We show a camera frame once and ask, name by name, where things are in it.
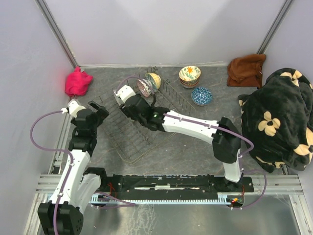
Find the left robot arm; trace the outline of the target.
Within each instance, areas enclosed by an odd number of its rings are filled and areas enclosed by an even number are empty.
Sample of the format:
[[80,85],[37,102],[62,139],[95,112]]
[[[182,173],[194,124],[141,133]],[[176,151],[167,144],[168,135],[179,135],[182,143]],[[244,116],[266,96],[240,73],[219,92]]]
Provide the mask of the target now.
[[105,107],[94,101],[89,108],[73,99],[62,113],[72,117],[75,126],[68,148],[67,163],[59,183],[46,203],[38,207],[38,216],[46,235],[78,235],[84,223],[84,211],[96,190],[103,191],[108,179],[103,168],[86,169],[97,145],[97,128],[108,117]]

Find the grey purple bowl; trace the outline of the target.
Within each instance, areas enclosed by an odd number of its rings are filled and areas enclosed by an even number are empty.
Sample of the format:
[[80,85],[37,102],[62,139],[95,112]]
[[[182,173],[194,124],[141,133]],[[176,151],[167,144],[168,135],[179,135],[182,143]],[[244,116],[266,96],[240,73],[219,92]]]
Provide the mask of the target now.
[[182,84],[185,84],[187,86],[193,86],[194,84],[198,84],[199,83],[200,78],[197,78],[197,79],[194,79],[194,80],[183,80],[183,79],[180,78],[179,80],[180,80],[180,82]]

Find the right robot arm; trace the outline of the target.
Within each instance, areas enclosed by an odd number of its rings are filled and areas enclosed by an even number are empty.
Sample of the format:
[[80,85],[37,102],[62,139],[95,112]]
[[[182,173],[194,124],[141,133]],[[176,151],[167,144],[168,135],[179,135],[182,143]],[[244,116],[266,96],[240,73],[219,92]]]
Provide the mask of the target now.
[[212,144],[214,157],[223,163],[224,185],[229,191],[242,186],[239,167],[240,135],[231,121],[203,120],[181,115],[173,110],[150,105],[140,94],[117,94],[120,109],[126,117],[151,131],[180,133]]

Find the wire dish rack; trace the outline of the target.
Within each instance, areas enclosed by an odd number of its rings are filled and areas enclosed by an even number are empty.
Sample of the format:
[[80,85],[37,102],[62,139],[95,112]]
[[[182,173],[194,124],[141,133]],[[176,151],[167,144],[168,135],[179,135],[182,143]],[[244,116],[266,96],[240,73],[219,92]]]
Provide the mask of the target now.
[[135,75],[143,78],[148,72],[154,72],[161,77],[161,86],[156,94],[156,106],[173,110],[179,114],[196,116],[195,107],[187,96],[181,95],[174,87],[174,82],[158,67],[149,68],[85,68],[94,78],[104,82],[100,86],[102,92],[95,97],[94,102],[104,106],[110,113],[101,128],[109,137],[119,157],[128,164],[134,164],[152,152],[156,147],[169,140],[174,133],[151,131],[139,122],[126,117],[120,110],[114,95],[120,81],[127,76]]

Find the red scale patterned bowl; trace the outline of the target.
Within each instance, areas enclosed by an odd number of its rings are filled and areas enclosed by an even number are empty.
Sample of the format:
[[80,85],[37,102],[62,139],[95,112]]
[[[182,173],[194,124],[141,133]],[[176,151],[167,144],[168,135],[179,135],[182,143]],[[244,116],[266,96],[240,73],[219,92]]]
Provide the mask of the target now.
[[188,85],[188,84],[183,84],[183,83],[181,83],[181,85],[182,85],[184,88],[187,88],[187,89],[191,89],[191,88],[194,88],[194,87],[197,86],[197,84]]

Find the blue red patterned bowl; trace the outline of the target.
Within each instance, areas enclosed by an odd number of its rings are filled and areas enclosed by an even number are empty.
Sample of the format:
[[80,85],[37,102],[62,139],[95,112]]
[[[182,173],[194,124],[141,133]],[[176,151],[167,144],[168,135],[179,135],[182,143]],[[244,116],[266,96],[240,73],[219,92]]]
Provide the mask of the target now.
[[197,87],[191,92],[191,98],[195,104],[204,106],[213,100],[213,95],[208,88]]

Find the yellow green floral bowl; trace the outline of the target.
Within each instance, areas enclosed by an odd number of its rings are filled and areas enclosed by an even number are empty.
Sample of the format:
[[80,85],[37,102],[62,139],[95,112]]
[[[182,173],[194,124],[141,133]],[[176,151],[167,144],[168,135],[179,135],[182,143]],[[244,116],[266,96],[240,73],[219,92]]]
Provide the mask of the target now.
[[196,66],[186,66],[179,71],[179,78],[184,81],[194,81],[201,75],[200,68]]

